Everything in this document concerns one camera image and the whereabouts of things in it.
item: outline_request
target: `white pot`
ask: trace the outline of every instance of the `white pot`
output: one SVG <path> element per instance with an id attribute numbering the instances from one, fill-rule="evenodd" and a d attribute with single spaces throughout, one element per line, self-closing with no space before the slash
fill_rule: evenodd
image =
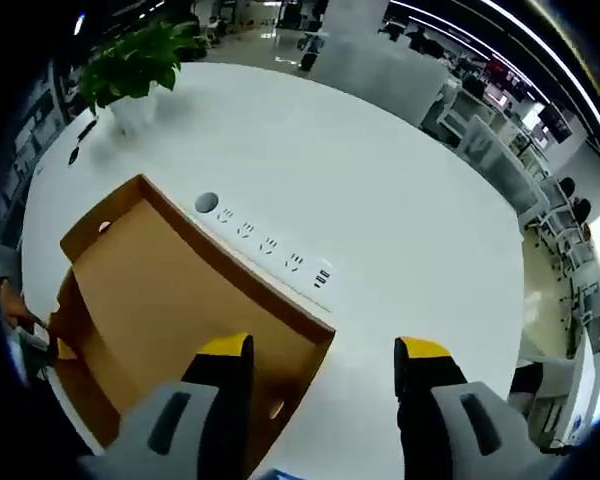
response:
<path id="1" fill-rule="evenodd" d="M 146 97 L 124 97 L 113 102 L 109 108 L 123 133 L 131 136 L 137 135 L 147 125 L 153 123 L 157 106 L 158 99 L 155 95 L 155 88 L 152 86 Z"/>

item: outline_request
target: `person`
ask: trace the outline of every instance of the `person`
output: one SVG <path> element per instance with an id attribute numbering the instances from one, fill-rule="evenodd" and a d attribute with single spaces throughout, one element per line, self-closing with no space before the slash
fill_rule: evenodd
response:
<path id="1" fill-rule="evenodd" d="M 418 53 L 422 53 L 422 49 L 427 42 L 427 37 L 424 36 L 424 27 L 418 27 L 415 32 L 407 33 L 407 37 L 411 39 L 409 48 Z"/>
<path id="2" fill-rule="evenodd" d="M 582 224 L 582 237 L 584 238 L 585 242 L 591 241 L 591 227 L 587 222 Z"/>
<path id="3" fill-rule="evenodd" d="M 191 35 L 197 37 L 202 33 L 202 28 L 200 27 L 200 17 L 196 15 L 196 12 L 191 10 Z"/>
<path id="4" fill-rule="evenodd" d="M 504 113 L 507 118 L 511 118 L 511 115 L 512 115 L 511 109 L 512 108 L 513 108 L 513 102 L 508 101 L 507 106 L 504 108 L 504 112 L 502 112 L 502 113 Z"/>
<path id="5" fill-rule="evenodd" d="M 404 27 L 388 22 L 383 28 L 378 30 L 378 33 L 386 33 L 389 35 L 389 40 L 395 43 L 400 38 L 400 34 L 404 33 Z"/>
<path id="6" fill-rule="evenodd" d="M 37 335 L 35 326 L 46 325 L 27 308 L 24 297 L 0 268 L 0 313 L 12 361 L 23 382 L 35 377 L 50 361 L 48 342 Z"/>
<path id="7" fill-rule="evenodd" d="M 218 28 L 216 29 L 220 38 L 227 35 L 227 25 L 227 20 L 224 17 L 220 17 L 220 20 L 218 20 Z"/>
<path id="8" fill-rule="evenodd" d="M 309 40 L 309 47 L 307 48 L 307 53 L 312 53 L 318 55 L 320 53 L 320 49 L 324 46 L 324 39 L 321 36 L 321 31 L 312 36 Z"/>
<path id="9" fill-rule="evenodd" d="M 435 40 L 425 39 L 421 52 L 423 55 L 429 55 L 435 59 L 444 58 L 444 48 Z"/>

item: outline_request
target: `office floor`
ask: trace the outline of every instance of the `office floor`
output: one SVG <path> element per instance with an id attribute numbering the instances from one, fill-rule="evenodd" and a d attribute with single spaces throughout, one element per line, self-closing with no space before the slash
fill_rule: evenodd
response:
<path id="1" fill-rule="evenodd" d="M 262 27 L 226 37 L 221 45 L 209 51 L 205 61 L 236 63 L 304 76 L 306 74 L 298 68 L 303 53 L 296 48 L 302 37 L 302 32 Z M 439 140 L 446 140 L 440 132 L 435 133 Z M 542 244 L 536 247 L 536 242 L 534 232 L 525 233 L 524 330 L 542 354 L 565 357 L 568 325 L 565 319 L 569 312 L 565 311 L 568 303 L 561 303 L 560 298 L 569 295 L 569 283 L 558 281 L 557 272 L 551 269 L 549 252 Z"/>
<path id="2" fill-rule="evenodd" d="M 547 248 L 538 242 L 533 231 L 525 232 L 524 256 L 524 330 L 529 340 L 544 355 L 565 357 L 569 302 L 560 299 L 570 295 L 569 280 L 558 280 L 552 270 Z"/>

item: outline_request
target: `green plant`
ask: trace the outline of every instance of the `green plant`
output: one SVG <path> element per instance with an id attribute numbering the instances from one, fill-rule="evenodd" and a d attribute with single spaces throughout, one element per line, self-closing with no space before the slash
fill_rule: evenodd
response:
<path id="1" fill-rule="evenodd" d="M 91 111 L 95 113 L 96 106 L 104 108 L 123 97 L 144 97 L 153 82 L 173 90 L 180 55 L 206 52 L 206 38 L 192 37 L 191 25 L 160 21 L 99 48 L 80 80 L 80 92 Z"/>

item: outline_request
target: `desk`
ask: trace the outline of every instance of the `desk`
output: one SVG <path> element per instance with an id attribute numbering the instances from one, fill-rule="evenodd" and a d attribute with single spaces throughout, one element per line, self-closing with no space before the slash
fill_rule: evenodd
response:
<path id="1" fill-rule="evenodd" d="M 550 206 L 553 200 L 556 199 L 562 203 L 558 207 L 551 207 L 551 210 L 548 215 L 556 214 L 555 218 L 557 218 L 561 212 L 568 214 L 567 222 L 560 222 L 561 228 L 560 231 L 557 232 L 556 239 L 559 239 L 561 235 L 564 235 L 568 232 L 575 232 L 578 236 L 578 240 L 584 243 L 585 239 L 582 231 L 582 226 L 579 225 L 576 221 L 575 214 L 573 213 L 573 207 L 571 205 L 571 200 L 567 197 L 567 195 L 564 193 L 564 190 L 562 190 L 562 188 L 560 187 L 558 179 L 553 176 L 549 176 L 543 182 L 541 188 L 545 191 L 545 194 L 549 199 Z"/>
<path id="2" fill-rule="evenodd" d="M 468 380 L 506 398 L 524 318 L 522 237 L 514 211 L 471 167 L 390 113 L 282 73 L 184 64 L 175 91 L 156 93 L 157 120 L 142 135 L 122 137 L 103 112 L 68 167 L 91 120 L 85 112 L 40 161 L 22 246 L 24 294 L 36 315 L 54 310 L 69 268 L 59 246 L 65 232 L 144 173 L 189 208 L 214 191 L 335 268 L 342 294 L 329 313 L 218 240 L 337 330 L 261 468 L 401 478 L 393 386 L 400 335 L 442 343 Z"/>
<path id="3" fill-rule="evenodd" d="M 456 153 L 509 202 L 524 228 L 548 209 L 548 200 L 496 133 L 479 116 L 471 117 Z"/>
<path id="4" fill-rule="evenodd" d="M 464 88 L 457 90 L 455 98 L 445 106 L 438 117 L 438 123 L 446 127 L 459 138 L 464 137 L 469 122 L 477 115 L 487 125 L 496 116 L 498 110 L 487 104 L 483 99 L 477 98 Z"/>
<path id="5" fill-rule="evenodd" d="M 544 362 L 544 379 L 528 418 L 531 438 L 552 447 L 581 442 L 589 431 L 587 412 L 599 376 L 585 329 L 573 360 Z"/>

